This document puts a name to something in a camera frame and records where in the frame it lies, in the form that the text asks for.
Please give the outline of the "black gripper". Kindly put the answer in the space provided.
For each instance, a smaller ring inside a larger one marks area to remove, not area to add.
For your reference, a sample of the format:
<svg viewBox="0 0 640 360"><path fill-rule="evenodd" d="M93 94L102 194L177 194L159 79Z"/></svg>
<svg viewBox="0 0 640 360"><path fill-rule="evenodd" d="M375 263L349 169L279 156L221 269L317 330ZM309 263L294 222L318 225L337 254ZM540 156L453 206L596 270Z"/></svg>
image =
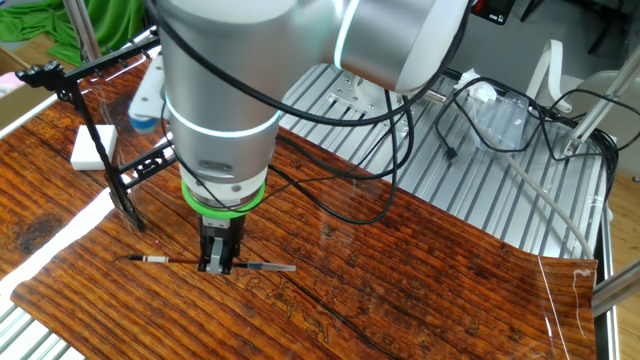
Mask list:
<svg viewBox="0 0 640 360"><path fill-rule="evenodd" d="M245 217L232 219L199 218L201 254L197 270L218 275L230 275L235 248L244 237Z"/></svg>

